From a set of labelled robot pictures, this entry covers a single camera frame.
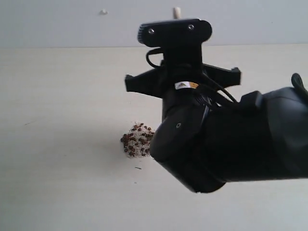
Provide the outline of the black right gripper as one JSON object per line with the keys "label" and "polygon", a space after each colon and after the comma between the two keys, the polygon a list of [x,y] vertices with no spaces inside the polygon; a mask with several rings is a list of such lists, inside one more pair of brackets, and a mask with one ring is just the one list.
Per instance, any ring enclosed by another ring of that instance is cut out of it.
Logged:
{"label": "black right gripper", "polygon": [[241,71],[204,64],[201,51],[190,49],[155,48],[146,53],[151,70],[136,76],[125,76],[127,92],[164,98],[170,90],[191,90],[196,95],[212,99],[221,97],[220,91],[233,98],[226,90],[241,84]]}

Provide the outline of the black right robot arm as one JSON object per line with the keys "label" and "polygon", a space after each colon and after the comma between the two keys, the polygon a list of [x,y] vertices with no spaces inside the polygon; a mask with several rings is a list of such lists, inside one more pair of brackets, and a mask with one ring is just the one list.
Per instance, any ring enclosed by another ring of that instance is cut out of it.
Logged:
{"label": "black right robot arm", "polygon": [[162,99],[162,122],[150,155],[192,192],[228,182],[308,176],[308,92],[299,74],[292,86],[239,101],[226,91],[241,72],[202,63],[199,50],[163,53],[160,65],[125,77],[128,92]]}

